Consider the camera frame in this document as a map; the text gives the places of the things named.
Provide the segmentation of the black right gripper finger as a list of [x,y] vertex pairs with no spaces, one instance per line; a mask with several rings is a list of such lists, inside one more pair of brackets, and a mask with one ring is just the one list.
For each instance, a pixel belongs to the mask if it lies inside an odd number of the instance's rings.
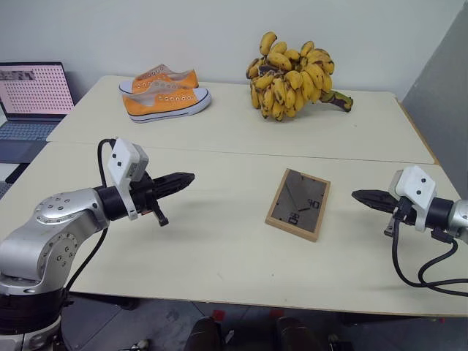
[[387,191],[361,189],[352,192],[352,197],[366,206],[394,206],[395,198]]
[[391,214],[395,208],[395,199],[390,194],[352,194],[352,197],[365,206]]

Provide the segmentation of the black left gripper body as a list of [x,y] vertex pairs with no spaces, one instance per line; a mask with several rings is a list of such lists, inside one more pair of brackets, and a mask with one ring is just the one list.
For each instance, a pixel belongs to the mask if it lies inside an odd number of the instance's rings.
[[140,215],[152,213],[157,218],[160,227],[169,224],[168,218],[159,207],[155,183],[146,171],[139,181],[132,181],[130,183],[130,194],[135,208]]

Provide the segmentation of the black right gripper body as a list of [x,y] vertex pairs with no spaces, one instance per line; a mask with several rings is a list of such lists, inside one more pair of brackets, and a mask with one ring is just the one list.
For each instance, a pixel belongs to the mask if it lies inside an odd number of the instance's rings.
[[391,198],[390,204],[387,205],[387,209],[391,212],[391,218],[387,227],[384,229],[384,234],[386,236],[394,236],[399,228],[397,222],[406,222],[407,217],[415,213],[415,209],[412,205],[412,201],[405,196],[400,197],[398,200]]

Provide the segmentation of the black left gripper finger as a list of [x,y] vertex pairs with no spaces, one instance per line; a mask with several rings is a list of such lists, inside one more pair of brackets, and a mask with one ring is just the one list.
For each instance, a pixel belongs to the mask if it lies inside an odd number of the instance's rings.
[[157,189],[184,189],[195,179],[194,173],[175,172],[154,179]]
[[154,180],[156,198],[161,199],[180,192],[188,187],[193,180],[193,178],[156,178]]

